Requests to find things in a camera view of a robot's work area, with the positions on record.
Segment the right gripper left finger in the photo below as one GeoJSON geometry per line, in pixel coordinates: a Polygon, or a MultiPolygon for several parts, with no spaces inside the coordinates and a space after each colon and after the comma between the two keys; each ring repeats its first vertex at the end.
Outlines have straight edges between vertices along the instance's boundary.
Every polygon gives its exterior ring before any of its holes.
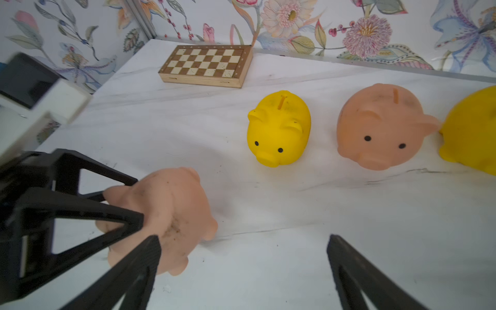
{"type": "Polygon", "coordinates": [[[62,308],[113,309],[121,300],[120,309],[146,309],[160,257],[158,236],[147,237],[110,271],[62,308]]]}

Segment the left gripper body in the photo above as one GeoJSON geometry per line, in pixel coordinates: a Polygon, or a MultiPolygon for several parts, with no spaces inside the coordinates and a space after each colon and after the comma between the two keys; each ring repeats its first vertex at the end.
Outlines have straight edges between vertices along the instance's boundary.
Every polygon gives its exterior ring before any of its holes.
{"type": "Polygon", "coordinates": [[[54,221],[46,198],[53,155],[27,152],[1,167],[1,303],[21,299],[54,279],[54,221]]]}

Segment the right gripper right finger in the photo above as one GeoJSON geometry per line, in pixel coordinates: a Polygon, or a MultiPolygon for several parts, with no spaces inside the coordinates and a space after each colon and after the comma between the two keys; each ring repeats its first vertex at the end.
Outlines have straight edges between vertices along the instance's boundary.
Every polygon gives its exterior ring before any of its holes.
{"type": "Polygon", "coordinates": [[[343,309],[425,309],[339,235],[327,246],[329,264],[343,309]]]}

